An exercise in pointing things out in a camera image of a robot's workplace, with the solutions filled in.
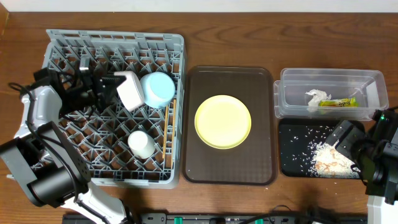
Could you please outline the pink bowl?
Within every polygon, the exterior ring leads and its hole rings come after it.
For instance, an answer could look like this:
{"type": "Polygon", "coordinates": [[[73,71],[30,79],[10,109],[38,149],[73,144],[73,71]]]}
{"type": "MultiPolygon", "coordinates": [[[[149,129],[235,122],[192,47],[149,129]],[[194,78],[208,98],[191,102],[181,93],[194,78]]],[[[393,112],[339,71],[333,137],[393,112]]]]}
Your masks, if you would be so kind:
{"type": "Polygon", "coordinates": [[[117,87],[122,104],[132,112],[144,104],[145,96],[137,75],[132,71],[115,72],[116,77],[124,77],[125,80],[117,87]]]}

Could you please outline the yellow green snack wrapper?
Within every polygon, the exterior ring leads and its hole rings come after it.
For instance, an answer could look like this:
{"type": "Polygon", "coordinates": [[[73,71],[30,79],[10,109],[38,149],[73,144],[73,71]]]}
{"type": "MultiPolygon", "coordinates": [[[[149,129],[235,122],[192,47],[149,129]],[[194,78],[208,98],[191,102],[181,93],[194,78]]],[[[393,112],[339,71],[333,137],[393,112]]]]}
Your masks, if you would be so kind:
{"type": "Polygon", "coordinates": [[[335,99],[335,100],[323,100],[319,102],[319,106],[328,106],[328,107],[358,107],[358,102],[356,98],[343,98],[343,99],[335,99]]]}

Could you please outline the light blue bowl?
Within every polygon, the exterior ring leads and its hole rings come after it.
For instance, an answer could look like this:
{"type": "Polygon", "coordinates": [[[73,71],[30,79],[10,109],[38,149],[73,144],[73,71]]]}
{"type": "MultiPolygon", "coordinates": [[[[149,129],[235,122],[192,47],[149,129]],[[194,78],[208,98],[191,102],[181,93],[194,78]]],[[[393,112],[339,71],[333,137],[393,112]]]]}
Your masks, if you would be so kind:
{"type": "Polygon", "coordinates": [[[154,72],[144,75],[141,80],[144,92],[144,103],[152,108],[165,108],[173,99],[175,94],[175,83],[166,74],[154,72]]]}

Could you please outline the white tissue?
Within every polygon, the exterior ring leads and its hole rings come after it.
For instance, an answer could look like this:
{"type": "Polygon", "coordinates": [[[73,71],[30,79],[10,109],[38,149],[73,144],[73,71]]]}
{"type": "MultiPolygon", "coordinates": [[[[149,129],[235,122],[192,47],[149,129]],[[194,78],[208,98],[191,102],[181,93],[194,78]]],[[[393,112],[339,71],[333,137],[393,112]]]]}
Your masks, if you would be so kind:
{"type": "Polygon", "coordinates": [[[328,95],[325,91],[312,89],[305,93],[308,96],[311,96],[312,99],[308,102],[307,110],[312,113],[318,110],[318,105],[321,101],[330,100],[331,95],[328,95]]]}

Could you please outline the wooden chopstick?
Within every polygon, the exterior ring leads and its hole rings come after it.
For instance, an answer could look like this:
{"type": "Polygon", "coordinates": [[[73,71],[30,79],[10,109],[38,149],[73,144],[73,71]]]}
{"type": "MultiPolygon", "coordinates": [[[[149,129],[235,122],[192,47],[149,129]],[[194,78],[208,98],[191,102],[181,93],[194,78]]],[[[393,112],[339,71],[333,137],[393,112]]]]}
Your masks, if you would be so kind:
{"type": "Polygon", "coordinates": [[[166,145],[167,145],[167,128],[169,124],[169,105],[165,108],[165,119],[164,119],[164,140],[162,146],[162,158],[165,160],[166,145]]]}
{"type": "Polygon", "coordinates": [[[173,167],[174,165],[174,159],[173,159],[173,155],[174,155],[174,136],[175,136],[175,117],[176,117],[176,103],[177,100],[174,99],[173,100],[173,115],[172,115],[172,148],[171,148],[171,165],[173,167]]]}

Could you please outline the white cup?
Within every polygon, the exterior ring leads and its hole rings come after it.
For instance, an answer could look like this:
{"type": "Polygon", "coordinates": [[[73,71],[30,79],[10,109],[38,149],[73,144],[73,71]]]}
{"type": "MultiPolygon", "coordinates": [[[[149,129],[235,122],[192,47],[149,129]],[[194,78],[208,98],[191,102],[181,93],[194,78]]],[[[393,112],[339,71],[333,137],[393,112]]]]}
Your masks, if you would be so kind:
{"type": "Polygon", "coordinates": [[[127,143],[132,153],[140,159],[147,159],[155,152],[153,138],[143,131],[132,132],[127,143]]]}

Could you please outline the yellow plate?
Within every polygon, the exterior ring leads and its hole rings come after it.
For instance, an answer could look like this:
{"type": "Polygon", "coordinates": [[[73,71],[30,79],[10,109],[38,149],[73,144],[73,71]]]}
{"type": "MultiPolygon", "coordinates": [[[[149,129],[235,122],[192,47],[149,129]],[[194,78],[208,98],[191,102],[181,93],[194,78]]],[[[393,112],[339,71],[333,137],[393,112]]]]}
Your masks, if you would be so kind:
{"type": "Polygon", "coordinates": [[[215,149],[227,150],[240,145],[249,136],[251,125],[247,106],[229,95],[206,99],[194,116],[198,137],[215,149]]]}

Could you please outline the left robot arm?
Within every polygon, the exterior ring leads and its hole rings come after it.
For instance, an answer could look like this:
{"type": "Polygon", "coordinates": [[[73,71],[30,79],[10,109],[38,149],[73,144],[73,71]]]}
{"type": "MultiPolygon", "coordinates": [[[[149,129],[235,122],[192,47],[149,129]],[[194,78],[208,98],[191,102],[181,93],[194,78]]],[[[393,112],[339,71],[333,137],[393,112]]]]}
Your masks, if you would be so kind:
{"type": "Polygon", "coordinates": [[[24,110],[14,138],[1,145],[1,159],[37,207],[67,208],[95,223],[132,223],[128,207],[92,181],[86,161],[58,127],[68,113],[87,107],[103,111],[127,80],[97,75],[88,59],[80,62],[73,73],[42,68],[30,85],[9,83],[24,110]]]}

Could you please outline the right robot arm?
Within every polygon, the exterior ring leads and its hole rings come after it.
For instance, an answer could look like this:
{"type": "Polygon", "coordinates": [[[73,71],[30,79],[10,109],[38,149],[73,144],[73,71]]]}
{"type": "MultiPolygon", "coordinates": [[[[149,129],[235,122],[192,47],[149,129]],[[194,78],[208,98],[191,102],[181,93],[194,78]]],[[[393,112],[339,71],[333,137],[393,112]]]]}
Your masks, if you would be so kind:
{"type": "Polygon", "coordinates": [[[353,162],[368,195],[368,223],[397,222],[397,107],[376,110],[374,126],[364,132],[342,120],[326,138],[353,162]]]}

